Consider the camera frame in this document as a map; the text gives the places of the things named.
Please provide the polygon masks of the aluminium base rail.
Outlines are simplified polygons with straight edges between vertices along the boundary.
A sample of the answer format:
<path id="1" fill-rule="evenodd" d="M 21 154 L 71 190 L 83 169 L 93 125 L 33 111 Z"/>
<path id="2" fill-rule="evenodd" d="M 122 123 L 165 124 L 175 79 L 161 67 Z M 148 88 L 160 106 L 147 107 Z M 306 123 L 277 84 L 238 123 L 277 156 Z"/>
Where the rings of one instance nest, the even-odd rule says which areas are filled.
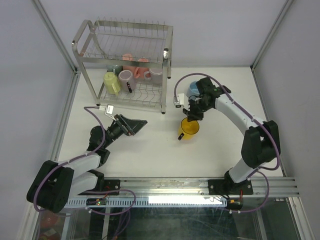
<path id="1" fill-rule="evenodd" d="M 106 177 L 106 181 L 119 180 L 121 189 L 135 192 L 137 197 L 148 195 L 209 196 L 223 177 Z M 269 176 L 269 197 L 299 197 L 300 191 L 293 177 Z"/>

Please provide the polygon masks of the stainless steel dish rack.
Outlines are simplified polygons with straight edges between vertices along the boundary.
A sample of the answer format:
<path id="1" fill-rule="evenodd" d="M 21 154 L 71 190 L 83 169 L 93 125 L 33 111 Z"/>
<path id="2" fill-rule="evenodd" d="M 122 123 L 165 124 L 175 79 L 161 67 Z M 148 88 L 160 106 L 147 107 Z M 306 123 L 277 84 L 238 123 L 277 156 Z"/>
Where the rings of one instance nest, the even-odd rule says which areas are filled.
<path id="1" fill-rule="evenodd" d="M 166 113 L 167 82 L 172 73 L 173 26 L 117 19 L 84 20 L 72 42 L 72 52 L 97 105 L 112 104 L 146 108 Z M 130 53 L 133 61 L 122 60 Z M 120 90 L 108 94 L 100 77 L 90 78 L 88 69 L 107 69 L 107 65 L 132 65 L 162 69 L 162 84 L 136 79 L 133 93 Z"/>

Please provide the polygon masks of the tall pink cup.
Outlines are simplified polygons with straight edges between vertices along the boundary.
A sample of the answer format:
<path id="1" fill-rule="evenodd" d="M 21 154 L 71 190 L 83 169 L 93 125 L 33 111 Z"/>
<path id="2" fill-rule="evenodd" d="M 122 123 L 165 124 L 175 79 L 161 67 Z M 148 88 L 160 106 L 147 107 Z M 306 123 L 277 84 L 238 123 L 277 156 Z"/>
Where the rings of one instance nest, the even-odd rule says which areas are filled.
<path id="1" fill-rule="evenodd" d="M 123 61 L 127 61 L 127 62 L 130 62 L 130 61 L 132 62 L 134 60 L 134 58 L 133 58 L 131 53 L 125 53 L 125 54 L 122 55 L 122 60 Z M 123 65 L 122 69 L 131 71 L 132 73 L 134 73 L 136 67 L 132 66 L 132 65 Z"/>

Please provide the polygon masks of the grey-blue round ceramic cup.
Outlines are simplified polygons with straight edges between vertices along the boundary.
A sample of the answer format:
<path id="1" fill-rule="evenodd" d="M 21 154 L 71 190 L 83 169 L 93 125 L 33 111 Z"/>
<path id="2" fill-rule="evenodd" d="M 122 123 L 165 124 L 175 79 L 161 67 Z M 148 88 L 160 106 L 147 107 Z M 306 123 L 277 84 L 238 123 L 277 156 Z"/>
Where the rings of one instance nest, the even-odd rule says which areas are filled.
<path id="1" fill-rule="evenodd" d="M 108 72 L 114 73 L 116 76 L 120 74 L 120 72 L 123 71 L 122 65 L 107 65 L 106 66 Z"/>

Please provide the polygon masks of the lilac mug black handle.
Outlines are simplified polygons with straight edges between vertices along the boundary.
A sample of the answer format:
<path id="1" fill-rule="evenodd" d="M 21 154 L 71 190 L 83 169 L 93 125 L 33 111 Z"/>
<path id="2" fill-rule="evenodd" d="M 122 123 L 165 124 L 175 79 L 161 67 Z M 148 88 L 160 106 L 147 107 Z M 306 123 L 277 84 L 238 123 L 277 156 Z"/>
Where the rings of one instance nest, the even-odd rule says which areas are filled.
<path id="1" fill-rule="evenodd" d="M 136 88 L 136 80 L 130 70 L 122 70 L 118 75 L 118 79 L 123 91 L 130 94 L 134 92 Z"/>

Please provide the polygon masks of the pale green mug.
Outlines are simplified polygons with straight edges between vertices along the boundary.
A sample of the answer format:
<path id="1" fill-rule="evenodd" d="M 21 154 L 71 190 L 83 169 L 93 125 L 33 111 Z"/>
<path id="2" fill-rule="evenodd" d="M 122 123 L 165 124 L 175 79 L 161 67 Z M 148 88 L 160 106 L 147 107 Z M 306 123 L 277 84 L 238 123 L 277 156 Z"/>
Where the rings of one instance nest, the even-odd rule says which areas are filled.
<path id="1" fill-rule="evenodd" d="M 113 73 L 107 71 L 103 76 L 103 83 L 106 88 L 106 92 L 110 95 L 118 96 L 121 91 L 121 85 L 118 77 Z"/>

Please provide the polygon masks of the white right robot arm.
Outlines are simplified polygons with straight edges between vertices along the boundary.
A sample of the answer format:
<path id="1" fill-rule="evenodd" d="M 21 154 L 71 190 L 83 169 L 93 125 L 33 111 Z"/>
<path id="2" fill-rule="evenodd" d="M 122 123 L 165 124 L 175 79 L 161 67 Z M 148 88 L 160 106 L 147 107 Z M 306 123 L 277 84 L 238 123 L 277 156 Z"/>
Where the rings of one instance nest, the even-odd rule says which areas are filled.
<path id="1" fill-rule="evenodd" d="M 213 84 L 213 78 L 205 76 L 196 82 L 199 94 L 187 97 L 184 93 L 175 96 L 175 105 L 183 107 L 187 120 L 201 121 L 204 113 L 215 109 L 224 114 L 242 133 L 241 159 L 225 173 L 223 187 L 230 194 L 242 187 L 242 182 L 250 178 L 265 164 L 276 159 L 280 164 L 279 128 L 273 120 L 264 121 L 249 113 L 232 96 L 224 85 Z"/>

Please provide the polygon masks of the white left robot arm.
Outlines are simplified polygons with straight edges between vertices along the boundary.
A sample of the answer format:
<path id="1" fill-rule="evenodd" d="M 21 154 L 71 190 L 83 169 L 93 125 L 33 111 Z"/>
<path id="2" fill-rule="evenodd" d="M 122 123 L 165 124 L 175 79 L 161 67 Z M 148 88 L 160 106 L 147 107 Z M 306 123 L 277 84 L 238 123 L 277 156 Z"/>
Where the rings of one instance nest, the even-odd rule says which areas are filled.
<path id="1" fill-rule="evenodd" d="M 96 195 L 102 193 L 104 174 L 97 169 L 110 156 L 108 146 L 122 135 L 136 135 L 147 123 L 147 120 L 129 119 L 117 114 L 108 128 L 101 124 L 93 127 L 88 148 L 82 155 L 63 163 L 47 160 L 42 164 L 27 192 L 27 201 L 38 209 L 56 214 L 65 207 L 69 198 L 86 191 Z"/>

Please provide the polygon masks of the light blue mug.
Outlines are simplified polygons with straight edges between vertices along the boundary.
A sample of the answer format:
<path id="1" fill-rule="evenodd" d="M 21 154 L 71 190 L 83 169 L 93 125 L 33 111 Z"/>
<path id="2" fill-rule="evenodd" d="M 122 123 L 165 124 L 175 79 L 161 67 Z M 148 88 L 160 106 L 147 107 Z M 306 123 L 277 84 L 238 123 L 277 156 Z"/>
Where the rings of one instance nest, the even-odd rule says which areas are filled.
<path id="1" fill-rule="evenodd" d="M 187 93 L 186 93 L 186 96 L 189 98 L 191 96 L 199 96 L 200 93 L 199 93 L 199 90 L 198 90 L 198 87 L 196 85 L 196 81 L 193 81 L 190 83 L 188 89 L 187 89 Z"/>

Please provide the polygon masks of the yellow mug black handle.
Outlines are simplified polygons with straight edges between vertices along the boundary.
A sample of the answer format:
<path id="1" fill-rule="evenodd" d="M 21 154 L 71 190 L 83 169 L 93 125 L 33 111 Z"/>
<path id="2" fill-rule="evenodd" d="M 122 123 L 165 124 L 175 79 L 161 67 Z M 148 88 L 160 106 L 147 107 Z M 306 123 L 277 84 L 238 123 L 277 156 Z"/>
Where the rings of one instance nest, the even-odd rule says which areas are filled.
<path id="1" fill-rule="evenodd" d="M 199 132 L 199 130 L 200 125 L 196 120 L 188 121 L 188 118 L 185 117 L 180 122 L 177 139 L 179 141 L 190 140 Z"/>

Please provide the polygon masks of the lilac mug with handle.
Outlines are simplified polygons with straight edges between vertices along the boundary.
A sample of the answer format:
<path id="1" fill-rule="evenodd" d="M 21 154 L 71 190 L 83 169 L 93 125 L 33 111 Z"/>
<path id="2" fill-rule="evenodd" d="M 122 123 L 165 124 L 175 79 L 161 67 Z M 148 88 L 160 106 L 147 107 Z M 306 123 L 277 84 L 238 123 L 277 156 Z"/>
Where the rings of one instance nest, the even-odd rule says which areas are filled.
<path id="1" fill-rule="evenodd" d="M 149 68 L 143 73 L 143 77 L 149 83 L 161 85 L 163 82 L 163 70 L 161 68 Z"/>

